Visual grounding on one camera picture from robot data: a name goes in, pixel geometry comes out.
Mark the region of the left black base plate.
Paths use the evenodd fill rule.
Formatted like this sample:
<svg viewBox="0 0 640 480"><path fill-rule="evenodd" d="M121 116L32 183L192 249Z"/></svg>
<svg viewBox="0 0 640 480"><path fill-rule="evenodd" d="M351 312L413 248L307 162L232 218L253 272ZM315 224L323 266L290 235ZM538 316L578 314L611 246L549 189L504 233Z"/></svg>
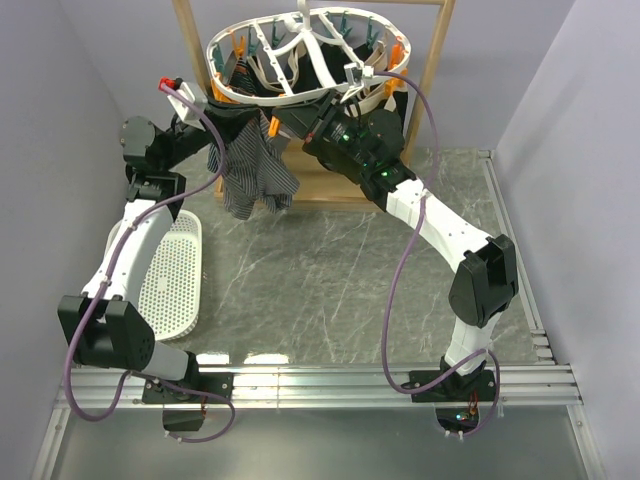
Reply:
<svg viewBox="0 0 640 480"><path fill-rule="evenodd" d="M192 382L146 380L142 403L149 405L223 404L231 399L234 386L232 373L203 373Z"/></svg>

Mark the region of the olive green hanging underwear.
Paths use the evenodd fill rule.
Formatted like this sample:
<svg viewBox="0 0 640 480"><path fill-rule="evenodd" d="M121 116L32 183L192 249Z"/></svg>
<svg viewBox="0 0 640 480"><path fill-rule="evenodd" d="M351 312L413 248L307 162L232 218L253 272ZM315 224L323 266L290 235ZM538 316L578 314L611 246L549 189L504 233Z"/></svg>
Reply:
<svg viewBox="0 0 640 480"><path fill-rule="evenodd" d="M384 110L396 113L405 122L409 102L409 92L407 86L396 88L393 93L381 103Z"/></svg>

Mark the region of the wooden hanger stand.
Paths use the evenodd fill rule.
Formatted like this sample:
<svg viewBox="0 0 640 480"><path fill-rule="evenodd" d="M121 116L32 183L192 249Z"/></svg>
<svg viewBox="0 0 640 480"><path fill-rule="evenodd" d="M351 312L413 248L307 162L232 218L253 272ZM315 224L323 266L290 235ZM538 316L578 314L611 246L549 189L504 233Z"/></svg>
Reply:
<svg viewBox="0 0 640 480"><path fill-rule="evenodd" d="M425 95L430 93L455 7L453 1L431 1L429 4L437 6L439 10L432 29L431 44L419 84L421 92ZM205 62L191 3L189 1L175 1L173 9L184 38L196 82L205 92L211 93L210 69ZM300 188L293 200L295 208L336 211L371 211L373 209L365 201L359 188L347 179L322 168L311 156L302 151L300 142L293 141L289 144L284 152L283 160L300 181Z"/></svg>

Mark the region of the aluminium mounting rail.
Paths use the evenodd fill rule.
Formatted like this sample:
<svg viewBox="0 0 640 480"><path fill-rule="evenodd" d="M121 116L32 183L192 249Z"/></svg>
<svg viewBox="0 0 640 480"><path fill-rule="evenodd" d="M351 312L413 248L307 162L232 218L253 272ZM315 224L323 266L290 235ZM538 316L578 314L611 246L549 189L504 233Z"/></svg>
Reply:
<svg viewBox="0 0 640 480"><path fill-rule="evenodd" d="M58 397L36 479L603 479L572 370L506 366L498 413L478 433L444 433L436 409L393 391L373 365L241 366L237 417L184 445L132 379L117 411L79 420Z"/></svg>

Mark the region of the black box under rail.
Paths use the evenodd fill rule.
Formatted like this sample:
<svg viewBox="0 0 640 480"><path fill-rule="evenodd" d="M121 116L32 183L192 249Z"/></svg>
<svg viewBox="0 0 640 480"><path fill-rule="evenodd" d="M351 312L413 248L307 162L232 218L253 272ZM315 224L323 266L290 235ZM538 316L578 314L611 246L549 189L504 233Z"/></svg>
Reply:
<svg viewBox="0 0 640 480"><path fill-rule="evenodd" d="M205 420L202 410L164 410L163 428L169 433L198 432Z"/></svg>

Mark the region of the white perforated plastic basket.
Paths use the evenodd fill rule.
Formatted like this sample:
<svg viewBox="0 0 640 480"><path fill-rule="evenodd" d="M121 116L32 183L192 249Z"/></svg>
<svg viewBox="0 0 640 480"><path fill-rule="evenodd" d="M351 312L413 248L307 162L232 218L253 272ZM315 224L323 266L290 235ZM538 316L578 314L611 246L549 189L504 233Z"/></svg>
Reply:
<svg viewBox="0 0 640 480"><path fill-rule="evenodd" d="M138 225L127 213L114 234L97 280L107 279L105 299L130 302L160 342L190 333L199 315L202 229L197 216L174 217L162 207Z"/></svg>

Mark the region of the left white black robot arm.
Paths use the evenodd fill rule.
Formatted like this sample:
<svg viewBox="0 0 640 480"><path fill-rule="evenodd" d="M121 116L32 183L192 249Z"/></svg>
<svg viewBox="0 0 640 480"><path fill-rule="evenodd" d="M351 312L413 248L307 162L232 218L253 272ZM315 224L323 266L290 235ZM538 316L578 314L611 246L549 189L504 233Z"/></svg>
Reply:
<svg viewBox="0 0 640 480"><path fill-rule="evenodd" d="M154 403L222 403L230 378L201 373L192 352L170 347L139 311L143 283L158 246L190 193L174 167L208 145L220 153L259 114L253 106L213 100L178 102L169 128L134 116L124 121L120 143L129 187L116 236L91 280L65 296L58 318L68 342L63 386L69 404L74 366L119 369L146 382Z"/></svg>

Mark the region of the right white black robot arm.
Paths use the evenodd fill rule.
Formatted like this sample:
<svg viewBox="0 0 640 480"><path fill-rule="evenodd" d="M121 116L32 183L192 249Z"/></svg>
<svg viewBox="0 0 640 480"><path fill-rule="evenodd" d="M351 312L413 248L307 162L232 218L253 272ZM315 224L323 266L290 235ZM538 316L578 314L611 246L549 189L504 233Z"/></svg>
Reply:
<svg viewBox="0 0 640 480"><path fill-rule="evenodd" d="M501 314L519 291L516 249L506 235L492 237L447 207L400 159L404 149L398 113L375 109L349 115L335 93L298 105L277 107L274 117L325 168L356 184L383 212L413 229L454 273L449 305L456 322L431 384L460 400L480 379Z"/></svg>

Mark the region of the white round clip hanger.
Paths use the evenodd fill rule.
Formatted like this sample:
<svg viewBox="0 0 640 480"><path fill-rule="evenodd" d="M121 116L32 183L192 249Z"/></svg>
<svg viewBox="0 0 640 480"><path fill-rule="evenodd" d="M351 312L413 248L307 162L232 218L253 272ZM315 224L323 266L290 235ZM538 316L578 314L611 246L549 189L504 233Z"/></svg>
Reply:
<svg viewBox="0 0 640 480"><path fill-rule="evenodd" d="M397 68L388 71L390 51L397 39L404 45L404 58ZM295 93L292 79L285 75L284 69L289 53L300 44L305 46L320 87ZM217 33L206 49L211 80L231 100L230 103L236 104L279 107L315 100L331 91L339 94L340 101L348 84L347 81L338 84L330 74L321 52L323 44L339 47L349 58L347 64L357 62L374 67L373 80L361 92L387 82L389 79L380 74L382 71L403 73L412 52L409 39L390 20L377 13L346 7L311 8L306 1L299 1L295 11L251 18ZM355 49L363 44L371 49L380 46L387 55L386 65L377 66L357 55ZM277 97L247 96L228 88L223 83L223 71L231 54L246 62L257 56L263 64L266 80L278 85L281 94Z"/></svg>

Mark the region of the grey striped boxer underwear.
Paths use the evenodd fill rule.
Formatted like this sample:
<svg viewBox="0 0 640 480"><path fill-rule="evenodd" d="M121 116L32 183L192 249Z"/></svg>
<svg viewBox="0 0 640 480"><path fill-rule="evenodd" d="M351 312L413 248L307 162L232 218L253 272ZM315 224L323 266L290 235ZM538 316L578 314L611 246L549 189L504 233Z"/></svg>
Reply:
<svg viewBox="0 0 640 480"><path fill-rule="evenodd" d="M251 217L256 203L272 213L291 207L300 182L282 160L288 140L270 137L261 113L213 122L224 141L223 204L238 220Z"/></svg>

